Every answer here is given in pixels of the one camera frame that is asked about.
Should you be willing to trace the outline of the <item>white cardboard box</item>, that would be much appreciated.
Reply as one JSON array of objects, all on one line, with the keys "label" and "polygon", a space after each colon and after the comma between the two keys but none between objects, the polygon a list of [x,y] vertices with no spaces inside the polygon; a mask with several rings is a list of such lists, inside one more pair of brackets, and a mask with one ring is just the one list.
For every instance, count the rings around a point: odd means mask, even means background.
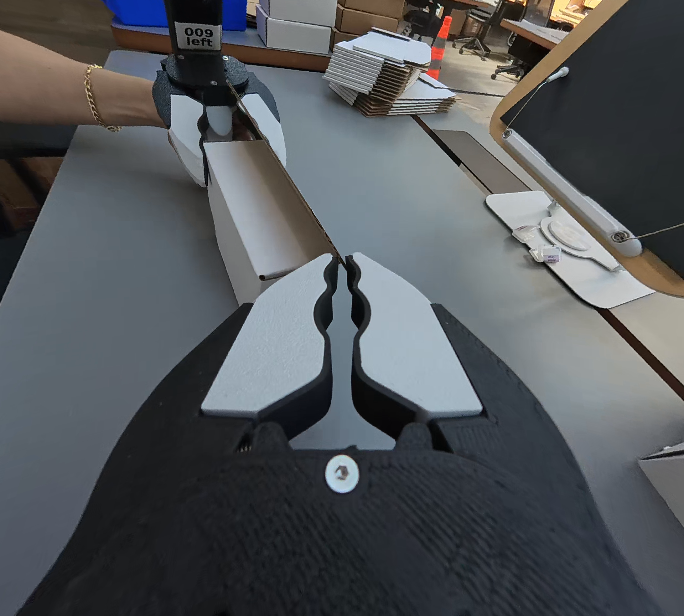
[{"label": "white cardboard box", "polygon": [[235,114],[254,139],[229,140],[209,127],[202,152],[219,252],[244,304],[321,255],[342,257],[241,100]]}]

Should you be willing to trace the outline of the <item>orange traffic cone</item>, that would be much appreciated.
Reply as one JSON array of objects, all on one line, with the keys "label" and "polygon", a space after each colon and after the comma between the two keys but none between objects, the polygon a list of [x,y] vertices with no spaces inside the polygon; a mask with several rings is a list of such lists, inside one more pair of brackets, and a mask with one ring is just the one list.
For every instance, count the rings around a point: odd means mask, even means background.
[{"label": "orange traffic cone", "polygon": [[451,16],[447,15],[439,28],[436,38],[431,47],[431,61],[427,75],[434,80],[439,79],[442,60],[445,55],[445,47],[447,44],[449,30],[451,27]]}]

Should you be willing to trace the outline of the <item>wood-edged dark board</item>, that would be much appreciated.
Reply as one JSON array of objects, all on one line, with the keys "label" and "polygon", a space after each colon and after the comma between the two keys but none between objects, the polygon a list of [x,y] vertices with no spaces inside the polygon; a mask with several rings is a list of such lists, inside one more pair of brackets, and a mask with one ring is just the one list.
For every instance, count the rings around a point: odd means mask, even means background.
[{"label": "wood-edged dark board", "polygon": [[639,257],[608,251],[639,282],[677,298],[683,56],[674,52],[682,46],[683,0],[603,0],[503,99],[489,126],[504,151],[501,133],[513,129],[638,237]]}]

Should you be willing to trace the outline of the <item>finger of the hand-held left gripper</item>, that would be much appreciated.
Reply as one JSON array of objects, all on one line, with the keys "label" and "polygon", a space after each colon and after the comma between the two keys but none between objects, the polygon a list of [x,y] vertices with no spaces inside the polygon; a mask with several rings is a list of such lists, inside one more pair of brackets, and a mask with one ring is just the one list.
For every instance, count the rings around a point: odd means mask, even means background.
[{"label": "finger of the hand-held left gripper", "polygon": [[204,107],[193,98],[182,94],[170,96],[169,142],[186,173],[201,188],[207,186],[201,149],[202,133],[198,126],[203,114]]},{"label": "finger of the hand-held left gripper", "polygon": [[242,109],[251,118],[258,132],[267,141],[276,157],[286,167],[286,144],[275,100],[269,94],[250,93],[241,99]]}]

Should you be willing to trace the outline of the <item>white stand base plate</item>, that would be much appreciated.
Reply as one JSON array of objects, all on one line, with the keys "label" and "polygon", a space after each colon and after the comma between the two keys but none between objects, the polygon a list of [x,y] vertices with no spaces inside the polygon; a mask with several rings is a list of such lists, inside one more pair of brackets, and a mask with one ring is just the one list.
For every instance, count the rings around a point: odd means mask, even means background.
[{"label": "white stand base plate", "polygon": [[[522,225],[539,225],[540,237],[523,244],[527,260],[547,267],[585,303],[599,309],[613,309],[652,295],[567,210],[542,191],[490,194],[485,204],[511,231]],[[552,245],[562,250],[561,261],[538,263],[529,250]]]}]

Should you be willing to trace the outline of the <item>grey clamp bar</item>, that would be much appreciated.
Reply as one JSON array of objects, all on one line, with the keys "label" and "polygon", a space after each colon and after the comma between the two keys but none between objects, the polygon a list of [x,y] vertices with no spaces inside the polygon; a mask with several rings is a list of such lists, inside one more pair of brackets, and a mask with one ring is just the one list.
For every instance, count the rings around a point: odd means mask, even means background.
[{"label": "grey clamp bar", "polygon": [[594,199],[571,184],[521,135],[507,128],[501,133],[501,142],[517,164],[607,250],[622,259],[636,258],[644,253],[638,237]]}]

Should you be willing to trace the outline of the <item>stack of flat cardboard sheets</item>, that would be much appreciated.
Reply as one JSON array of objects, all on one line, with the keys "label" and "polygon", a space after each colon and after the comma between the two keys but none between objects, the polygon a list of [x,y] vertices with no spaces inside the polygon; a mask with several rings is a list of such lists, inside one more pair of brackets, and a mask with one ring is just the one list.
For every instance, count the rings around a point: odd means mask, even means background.
[{"label": "stack of flat cardboard sheets", "polygon": [[366,117],[446,113],[457,95],[428,74],[431,63],[428,44],[373,28],[338,42],[323,78]]}]

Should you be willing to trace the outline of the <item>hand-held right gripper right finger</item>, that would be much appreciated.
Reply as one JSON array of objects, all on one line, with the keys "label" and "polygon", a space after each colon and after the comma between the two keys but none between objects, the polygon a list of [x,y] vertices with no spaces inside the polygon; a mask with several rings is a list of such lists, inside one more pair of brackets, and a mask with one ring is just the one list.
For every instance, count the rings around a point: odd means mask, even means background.
[{"label": "hand-held right gripper right finger", "polygon": [[355,252],[346,259],[356,326],[352,401],[381,432],[478,417],[483,405],[428,298]]}]

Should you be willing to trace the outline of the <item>person's left hand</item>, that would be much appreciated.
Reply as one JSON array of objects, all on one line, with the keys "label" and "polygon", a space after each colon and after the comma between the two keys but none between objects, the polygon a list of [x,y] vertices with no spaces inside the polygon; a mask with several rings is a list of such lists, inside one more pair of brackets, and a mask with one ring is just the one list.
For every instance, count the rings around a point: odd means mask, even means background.
[{"label": "person's left hand", "polygon": [[116,126],[168,129],[153,95],[154,83],[131,75],[118,75],[113,93],[111,121]]}]

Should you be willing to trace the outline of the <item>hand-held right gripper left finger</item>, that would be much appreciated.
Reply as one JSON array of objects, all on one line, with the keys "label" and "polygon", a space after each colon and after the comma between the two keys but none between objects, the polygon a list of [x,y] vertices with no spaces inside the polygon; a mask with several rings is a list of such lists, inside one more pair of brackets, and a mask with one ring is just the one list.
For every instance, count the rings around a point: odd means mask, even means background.
[{"label": "hand-held right gripper left finger", "polygon": [[327,330],[338,259],[324,254],[281,278],[250,311],[201,404],[203,415],[304,432],[332,402]]}]

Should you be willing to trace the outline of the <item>person's left forearm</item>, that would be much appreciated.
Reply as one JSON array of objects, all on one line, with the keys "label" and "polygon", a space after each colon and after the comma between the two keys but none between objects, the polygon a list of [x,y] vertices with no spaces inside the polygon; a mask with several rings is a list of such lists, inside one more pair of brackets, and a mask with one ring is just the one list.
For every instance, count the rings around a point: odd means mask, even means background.
[{"label": "person's left forearm", "polygon": [[114,81],[100,67],[76,62],[1,32],[1,122],[112,123]]}]

